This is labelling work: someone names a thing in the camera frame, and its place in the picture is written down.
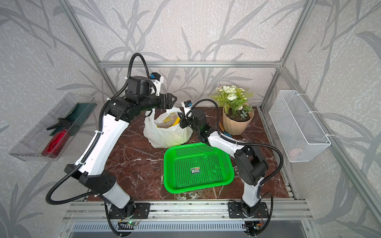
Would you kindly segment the yellow banana bunch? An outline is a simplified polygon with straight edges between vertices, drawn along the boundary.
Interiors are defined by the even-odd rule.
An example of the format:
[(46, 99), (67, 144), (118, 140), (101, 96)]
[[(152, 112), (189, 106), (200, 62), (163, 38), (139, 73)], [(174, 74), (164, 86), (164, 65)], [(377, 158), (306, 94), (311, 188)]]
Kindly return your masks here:
[(170, 128), (170, 127), (172, 127), (172, 126), (175, 126), (175, 125), (177, 125), (177, 124), (179, 124), (180, 123), (180, 118), (176, 115), (176, 114), (174, 114), (174, 115), (169, 115), (169, 116), (167, 116), (164, 120), (163, 120), (163, 122), (162, 122), (162, 124), (161, 124), (161, 128), (165, 128), (165, 129), (167, 129), (167, 128)]

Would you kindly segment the white printed plastic bag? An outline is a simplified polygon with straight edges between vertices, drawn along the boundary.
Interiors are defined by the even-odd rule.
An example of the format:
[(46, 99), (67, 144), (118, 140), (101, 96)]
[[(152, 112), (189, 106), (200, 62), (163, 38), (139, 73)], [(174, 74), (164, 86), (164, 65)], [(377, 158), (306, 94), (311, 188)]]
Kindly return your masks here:
[(146, 113), (143, 134), (154, 148), (170, 148), (188, 142), (192, 135), (191, 128), (182, 129), (179, 124), (167, 129), (161, 128), (161, 124), (167, 116), (174, 114), (178, 116), (179, 112), (181, 112), (180, 108), (174, 107), (166, 110), (157, 119), (155, 119), (155, 109), (152, 110), (150, 116)]

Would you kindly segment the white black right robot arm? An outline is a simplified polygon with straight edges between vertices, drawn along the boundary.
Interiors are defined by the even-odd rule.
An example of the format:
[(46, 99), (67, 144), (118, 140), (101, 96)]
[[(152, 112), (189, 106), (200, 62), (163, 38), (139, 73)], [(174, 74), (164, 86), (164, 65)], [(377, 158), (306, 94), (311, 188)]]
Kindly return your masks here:
[(184, 107), (184, 112), (179, 113), (179, 117), (180, 126), (192, 128), (200, 142), (218, 148), (234, 158), (240, 178), (244, 182), (242, 206), (249, 210), (257, 208), (261, 200), (261, 182), (268, 171), (268, 163), (261, 150), (256, 146), (239, 145), (234, 139), (232, 142), (223, 139), (216, 129), (208, 125), (203, 110), (192, 111), (191, 107)]

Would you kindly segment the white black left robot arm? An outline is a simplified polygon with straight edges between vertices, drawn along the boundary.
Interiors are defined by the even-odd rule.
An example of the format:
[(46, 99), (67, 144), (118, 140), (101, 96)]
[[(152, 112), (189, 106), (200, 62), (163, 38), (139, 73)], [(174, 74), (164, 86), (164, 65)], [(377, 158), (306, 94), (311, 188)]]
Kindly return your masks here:
[(105, 165), (119, 137), (141, 112), (174, 106), (177, 97), (162, 94), (162, 83), (161, 75), (156, 72), (148, 77), (129, 77), (125, 98), (114, 97), (107, 101), (100, 114), (99, 130), (75, 163), (79, 169), (73, 177), (120, 210), (127, 209), (132, 199), (118, 185), (116, 177), (105, 170)]

